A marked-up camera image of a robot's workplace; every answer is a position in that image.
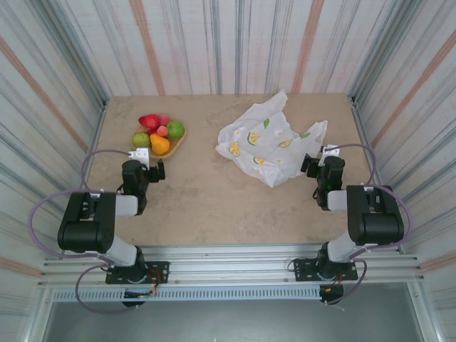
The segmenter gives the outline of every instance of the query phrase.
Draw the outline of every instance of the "gray floor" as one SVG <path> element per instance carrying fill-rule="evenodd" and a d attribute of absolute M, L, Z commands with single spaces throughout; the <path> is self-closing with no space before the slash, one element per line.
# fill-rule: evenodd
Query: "gray floor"
<path fill-rule="evenodd" d="M 97 315 L 62 303 L 54 304 L 44 341 L 423 340 L 404 284 L 362 285 L 340 307 L 345 311 L 318 301 L 161 302 L 139 311 Z"/>

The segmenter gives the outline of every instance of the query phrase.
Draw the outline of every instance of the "red stripe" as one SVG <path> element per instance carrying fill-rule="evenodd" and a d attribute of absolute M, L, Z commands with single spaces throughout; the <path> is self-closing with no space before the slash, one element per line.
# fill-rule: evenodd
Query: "red stripe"
<path fill-rule="evenodd" d="M 447 39 L 447 41 L 442 45 L 439 52 L 434 56 L 431 60 L 429 65 L 421 74 L 421 77 L 416 81 L 415 85 L 410 89 L 408 94 L 404 97 L 404 99 L 399 103 L 399 106 L 394 110 L 393 114 L 390 116 L 386 124 L 382 127 L 380 132 L 377 134 L 375 139 L 372 141 L 372 147 L 376 147 L 378 142 L 383 138 L 386 131 L 391 127 L 391 125 L 398 119 L 399 115 L 404 111 L 407 107 L 408 103 L 412 100 L 412 98 L 416 95 L 416 93 L 420 90 L 421 86 L 428 80 L 428 78 L 432 75 L 432 73 L 437 69 L 437 67 L 442 63 L 445 59 L 447 54 L 451 51 L 453 46 L 456 44 L 456 30 L 453 31 L 451 36 Z"/>
<path fill-rule="evenodd" d="M 3 258 L 2 256 L 0 256 L 0 268 L 8 269 L 9 271 L 20 274 L 25 274 L 26 276 L 34 276 L 35 278 L 41 278 L 41 270 L 29 265 L 22 264 L 21 262 Z"/>
<path fill-rule="evenodd" d="M 421 264 L 421 271 L 423 273 L 428 273 L 431 271 L 437 271 L 438 269 L 442 269 L 444 267 L 448 267 L 451 265 L 456 265 L 456 252 L 451 252 L 438 258 L 428 260 Z"/>
<path fill-rule="evenodd" d="M 301 90 L 302 78 L 304 76 L 304 72 L 306 71 L 307 63 L 309 62 L 309 56 L 314 44 L 315 33 L 318 27 L 318 21 L 320 20 L 323 4 L 324 0 L 312 1 L 306 28 L 304 29 L 304 36 L 302 37 L 301 50 L 299 51 L 298 64 L 296 65 L 293 85 L 291 87 L 292 93 L 299 93 Z"/>
<path fill-rule="evenodd" d="M 57 120 L 68 131 L 69 135 L 78 143 L 79 147 L 82 148 L 84 152 L 87 152 L 88 148 L 84 143 L 84 140 L 82 140 L 82 138 L 73 129 L 73 127 L 71 127 L 70 123 L 65 119 L 55 103 L 51 100 L 44 89 L 38 84 L 36 79 L 29 73 L 29 71 L 22 64 L 16 54 L 11 50 L 8 43 L 5 42 L 2 36 L 0 36 L 0 50 L 8 59 L 8 61 L 10 61 L 10 63 L 14 66 L 14 68 L 16 68 L 16 70 L 21 74 L 30 88 L 35 92 L 35 94 L 41 99 L 44 105 L 50 110 L 51 113 L 54 114 Z"/>
<path fill-rule="evenodd" d="M 162 75 L 158 66 L 157 56 L 155 55 L 155 49 L 152 45 L 152 39 L 150 38 L 143 1 L 130 0 L 130 6 L 133 11 L 133 15 L 135 16 L 136 24 L 140 29 L 142 42 L 144 43 L 147 60 L 149 61 L 149 66 L 155 80 L 155 85 L 157 86 L 158 95 L 165 95 L 165 87 L 163 85 Z"/>

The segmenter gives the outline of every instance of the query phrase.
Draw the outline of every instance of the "striped wall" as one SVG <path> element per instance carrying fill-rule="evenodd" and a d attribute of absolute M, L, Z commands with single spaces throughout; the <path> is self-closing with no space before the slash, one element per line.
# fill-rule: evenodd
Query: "striped wall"
<path fill-rule="evenodd" d="M 109 96 L 346 93 L 396 0 L 51 0 Z"/>
<path fill-rule="evenodd" d="M 101 102 L 68 62 L 37 1 L 0 1 L 0 341 L 25 331 L 46 254 L 27 233 L 29 210 L 53 192 L 79 187 Z M 43 206 L 38 238 L 56 248 L 66 199 Z"/>
<path fill-rule="evenodd" d="M 360 103 L 379 173 L 410 206 L 447 341 L 456 341 L 456 1 L 420 1 Z"/>

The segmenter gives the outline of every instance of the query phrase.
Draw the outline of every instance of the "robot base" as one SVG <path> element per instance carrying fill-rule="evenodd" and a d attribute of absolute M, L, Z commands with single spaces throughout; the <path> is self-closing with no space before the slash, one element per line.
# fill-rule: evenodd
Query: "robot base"
<path fill-rule="evenodd" d="M 107 284 L 166 284 L 168 282 L 168 274 L 170 273 L 170 263 L 168 261 L 146 261 L 145 271 L 150 274 L 144 274 L 140 279 L 137 278 L 138 269 L 135 266 L 131 267 L 113 267 L 106 274 Z"/>
<path fill-rule="evenodd" d="M 344 281 L 358 279 L 354 262 L 332 262 L 328 257 L 328 242 L 313 259 L 295 259 L 296 281 Z"/>

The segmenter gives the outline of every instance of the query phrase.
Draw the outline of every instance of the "red apple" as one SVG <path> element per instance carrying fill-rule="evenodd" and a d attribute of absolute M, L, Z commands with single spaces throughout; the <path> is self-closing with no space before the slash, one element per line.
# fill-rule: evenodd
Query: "red apple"
<path fill-rule="evenodd" d="M 147 133 L 148 135 L 151 135 L 151 134 L 156 133 L 157 130 L 158 130 L 158 128 L 154 128 L 153 130 L 148 130 L 146 133 Z"/>
<path fill-rule="evenodd" d="M 160 115 L 160 126 L 166 126 L 171 121 L 168 115 Z"/>
<path fill-rule="evenodd" d="M 160 137 L 166 137 L 168 135 L 168 129 L 166 126 L 160 126 L 158 129 L 157 129 L 157 134 L 160 136 Z"/>
<path fill-rule="evenodd" d="M 144 115 L 138 121 L 143 127 L 151 130 L 157 129 L 160 126 L 160 116 L 157 114 Z"/>

